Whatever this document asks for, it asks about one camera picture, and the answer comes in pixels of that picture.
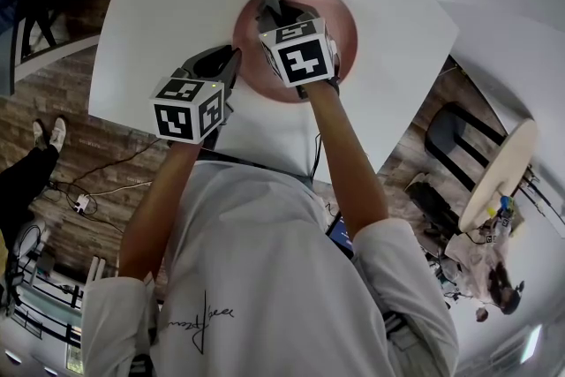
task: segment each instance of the floor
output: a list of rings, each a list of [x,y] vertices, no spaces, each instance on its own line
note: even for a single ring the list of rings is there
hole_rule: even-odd
[[[108,274],[115,270],[121,238],[119,230],[125,228],[147,187],[96,196],[97,211],[94,212],[92,205],[87,208],[91,220],[72,211],[69,201],[74,201],[81,192],[109,192],[120,186],[150,181],[167,151],[161,140],[128,162],[81,177],[89,170],[126,159],[155,141],[152,135],[87,114],[95,53],[96,48],[91,48],[55,62],[20,81],[14,96],[0,99],[0,170],[24,157],[32,148],[31,123],[37,117],[48,129],[59,115],[68,120],[67,138],[52,180],[61,183],[76,180],[76,186],[59,185],[69,193],[69,199],[60,192],[46,191],[31,209],[42,216],[51,228],[47,248],[56,256],[57,263],[83,275],[87,273],[94,255],[108,262]],[[460,102],[495,130],[504,132],[468,77],[452,62],[447,62],[418,114],[378,170],[391,215],[406,219],[416,230],[424,226],[423,218],[403,188],[419,172],[431,174],[433,185],[457,213],[461,212],[469,198],[466,189],[428,156],[423,146],[427,125],[437,110],[450,101]],[[465,138],[483,155],[488,157],[492,154],[492,144],[479,134],[470,131]],[[477,180],[482,169],[476,162],[463,152],[455,151],[452,158]],[[330,219],[338,211],[331,185],[317,183],[315,190],[327,202]],[[166,277],[162,273],[157,282],[159,295],[163,294],[165,284]]]

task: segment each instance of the white sneaker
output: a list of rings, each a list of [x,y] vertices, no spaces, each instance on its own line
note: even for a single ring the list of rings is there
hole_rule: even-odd
[[[55,120],[55,126],[53,127],[53,131],[51,131],[51,140],[49,141],[49,144],[53,145],[59,153],[63,147],[64,137],[66,134],[67,124],[61,117],[59,117]]]
[[[45,129],[39,119],[36,119],[33,124],[34,128],[34,145],[35,147],[45,147]]]

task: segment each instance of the white table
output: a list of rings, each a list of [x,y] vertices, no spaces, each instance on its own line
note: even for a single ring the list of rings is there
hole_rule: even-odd
[[[537,138],[538,127],[528,118],[502,142],[471,192],[459,217],[459,230],[469,232],[480,227],[490,218],[488,207],[497,211],[501,196],[512,196],[530,164]]]
[[[229,42],[248,0],[111,0],[94,64],[89,113],[152,132],[148,97],[184,60]],[[342,101],[375,170],[430,90],[457,29],[435,0],[343,0],[358,27],[358,54]],[[307,174],[316,124],[308,104],[281,104],[239,79],[235,114],[216,151]],[[325,155],[316,178],[329,181]]]

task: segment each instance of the ceiling light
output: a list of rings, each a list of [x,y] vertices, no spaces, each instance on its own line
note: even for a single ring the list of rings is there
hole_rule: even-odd
[[[8,358],[10,359],[10,361],[13,365],[16,365],[16,366],[21,365],[21,358],[18,357],[18,355],[16,355],[14,352],[10,352],[10,351],[6,350],[6,355],[8,356]]]
[[[57,371],[53,371],[50,367],[44,366],[43,369],[45,369],[45,372],[49,375],[53,375],[53,377],[57,376]]]
[[[523,362],[525,362],[527,359],[531,358],[532,355],[533,355],[533,352],[536,351],[536,344],[538,343],[540,331],[541,331],[541,325],[538,325],[530,333],[530,338],[528,338],[528,343],[526,344],[526,348],[524,349],[524,353],[522,354],[522,359],[520,360],[520,365]]]

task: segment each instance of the person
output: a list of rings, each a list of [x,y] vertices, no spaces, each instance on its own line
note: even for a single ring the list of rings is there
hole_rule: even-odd
[[[458,227],[459,216],[427,182],[425,175],[417,175],[405,191],[426,220],[447,239],[445,256],[441,259],[443,274],[464,295],[478,301],[477,321],[484,322],[488,317],[484,304],[495,304],[504,314],[512,314],[524,290],[524,282],[512,287],[505,267],[515,214],[513,203],[480,229],[463,234]]]
[[[27,208],[48,183],[63,147],[66,130],[64,118],[58,117],[49,137],[41,120],[35,120],[34,148],[0,173],[0,229],[7,250],[13,249],[19,227],[34,218]]]
[[[86,376],[453,374],[455,327],[410,225],[388,217],[336,90],[305,91],[352,261],[294,177],[195,165],[200,147],[175,143],[125,229],[118,276],[85,288]]]

